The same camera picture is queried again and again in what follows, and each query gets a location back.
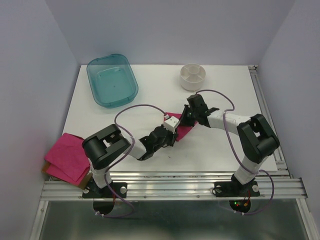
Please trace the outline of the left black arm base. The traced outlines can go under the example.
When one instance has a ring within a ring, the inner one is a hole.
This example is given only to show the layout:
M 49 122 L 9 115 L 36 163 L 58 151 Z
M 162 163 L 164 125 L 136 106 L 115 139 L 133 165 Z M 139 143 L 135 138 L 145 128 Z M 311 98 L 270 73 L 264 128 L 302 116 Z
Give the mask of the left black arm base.
M 127 183 L 126 182 L 112 182 L 110 187 L 113 191 L 122 198 L 127 197 Z M 92 180 L 90 181 L 82 192 L 82 198 L 84 199 L 112 199 L 118 198 L 113 192 L 105 186 L 99 188 L 97 184 Z

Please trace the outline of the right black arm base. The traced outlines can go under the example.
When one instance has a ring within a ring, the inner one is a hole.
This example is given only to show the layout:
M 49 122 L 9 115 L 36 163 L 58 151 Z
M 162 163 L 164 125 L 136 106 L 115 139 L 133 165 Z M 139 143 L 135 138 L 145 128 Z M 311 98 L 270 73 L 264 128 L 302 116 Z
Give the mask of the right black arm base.
M 216 181 L 211 190 L 212 193 L 218 198 L 231 198 L 231 197 L 259 197 L 260 189 L 256 178 L 246 184 L 241 184 L 234 175 L 231 176 L 229 181 Z

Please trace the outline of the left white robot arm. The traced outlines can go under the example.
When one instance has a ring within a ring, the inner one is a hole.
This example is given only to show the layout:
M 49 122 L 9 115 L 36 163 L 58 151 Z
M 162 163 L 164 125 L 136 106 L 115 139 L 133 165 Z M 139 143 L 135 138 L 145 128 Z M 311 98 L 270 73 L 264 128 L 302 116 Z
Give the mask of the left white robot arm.
M 120 127 L 111 124 L 82 142 L 82 148 L 89 159 L 94 191 L 100 197 L 111 193 L 110 173 L 107 169 L 119 156 L 128 154 L 138 161 L 145 161 L 159 149 L 172 147 L 178 138 L 178 130 L 170 130 L 164 124 L 156 127 L 149 135 L 138 140 L 126 138 Z

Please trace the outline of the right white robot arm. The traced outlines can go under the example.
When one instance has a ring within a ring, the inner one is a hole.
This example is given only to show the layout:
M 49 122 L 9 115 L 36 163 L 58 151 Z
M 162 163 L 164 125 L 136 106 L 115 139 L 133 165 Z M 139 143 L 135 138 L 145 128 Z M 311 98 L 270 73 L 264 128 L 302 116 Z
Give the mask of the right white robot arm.
M 280 146 L 280 141 L 262 114 L 254 116 L 241 116 L 228 114 L 232 109 L 220 110 L 219 108 L 208 108 L 200 94 L 194 94 L 187 98 L 188 104 L 184 106 L 180 123 L 183 126 L 193 127 L 195 123 L 211 129 L 224 130 L 229 145 L 234 155 L 230 133 L 239 137 L 244 153 L 243 160 L 236 156 L 239 168 L 232 175 L 231 181 L 219 182 L 215 186 L 215 193 L 242 195 L 249 190 L 255 180 L 262 164 Z

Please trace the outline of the pink paper napkin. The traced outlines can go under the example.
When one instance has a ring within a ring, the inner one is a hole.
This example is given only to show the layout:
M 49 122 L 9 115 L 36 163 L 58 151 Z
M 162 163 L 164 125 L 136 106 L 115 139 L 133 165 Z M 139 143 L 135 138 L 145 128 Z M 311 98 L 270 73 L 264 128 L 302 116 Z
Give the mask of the pink paper napkin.
M 182 116 L 181 113 L 173 113 L 173 112 L 166 112 L 166 115 L 169 117 L 175 117 L 177 119 L 180 119 Z M 177 127 L 177 138 L 176 141 L 179 142 L 182 140 L 194 127 L 193 126 L 178 126 Z

